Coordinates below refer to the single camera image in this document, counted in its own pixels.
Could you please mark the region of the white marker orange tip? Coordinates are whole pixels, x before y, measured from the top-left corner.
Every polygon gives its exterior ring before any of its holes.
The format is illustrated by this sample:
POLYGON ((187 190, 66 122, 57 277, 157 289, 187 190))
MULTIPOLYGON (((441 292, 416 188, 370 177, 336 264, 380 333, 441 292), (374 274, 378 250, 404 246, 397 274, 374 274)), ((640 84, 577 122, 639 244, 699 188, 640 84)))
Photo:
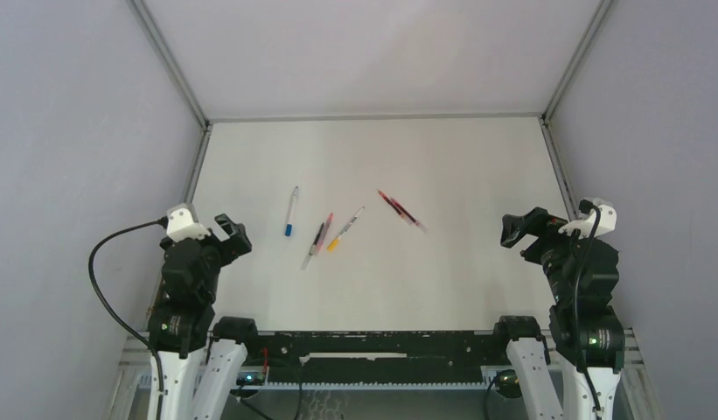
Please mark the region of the white marker orange tip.
POLYGON ((349 221, 347 221, 346 224, 341 228, 338 235, 336 236, 336 238, 334 239, 334 241, 331 244, 337 244, 338 242, 340 242, 340 240, 348 232, 348 230, 355 224, 355 222, 357 221, 357 219, 360 217, 360 215, 363 213, 364 210, 365 210, 364 206, 362 206, 361 208, 359 208, 357 210, 357 212, 351 217, 351 219, 349 221))

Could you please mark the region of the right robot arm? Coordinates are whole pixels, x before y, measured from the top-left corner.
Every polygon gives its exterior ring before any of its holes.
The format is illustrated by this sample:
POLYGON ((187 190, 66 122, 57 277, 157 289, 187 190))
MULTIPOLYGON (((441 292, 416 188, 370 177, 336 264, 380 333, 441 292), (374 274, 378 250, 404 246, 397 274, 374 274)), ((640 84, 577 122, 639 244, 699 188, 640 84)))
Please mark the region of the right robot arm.
POLYGON ((530 419, 613 417, 626 338, 610 304, 619 255, 601 237, 615 230, 617 211, 601 199, 583 199, 579 212, 576 219, 565 220, 536 207, 502 218, 502 247, 534 237, 520 255, 541 266, 554 298, 549 331, 560 356, 562 395, 547 370, 548 347, 537 321, 503 316, 495 325, 494 355, 511 366, 491 383, 502 389, 517 386, 530 419))

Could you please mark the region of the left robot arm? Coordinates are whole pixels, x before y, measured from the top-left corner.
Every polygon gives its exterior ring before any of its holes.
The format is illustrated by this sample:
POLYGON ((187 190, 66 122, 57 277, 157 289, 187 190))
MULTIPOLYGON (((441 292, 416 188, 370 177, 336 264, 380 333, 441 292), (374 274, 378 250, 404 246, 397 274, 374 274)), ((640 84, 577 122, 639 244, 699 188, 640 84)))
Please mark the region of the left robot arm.
POLYGON ((150 419, 219 419, 240 368, 261 353, 252 319, 213 322, 222 268, 252 250, 243 224, 224 213, 215 221, 227 234, 225 240, 186 206, 167 216, 160 242, 164 297, 148 323, 150 419))

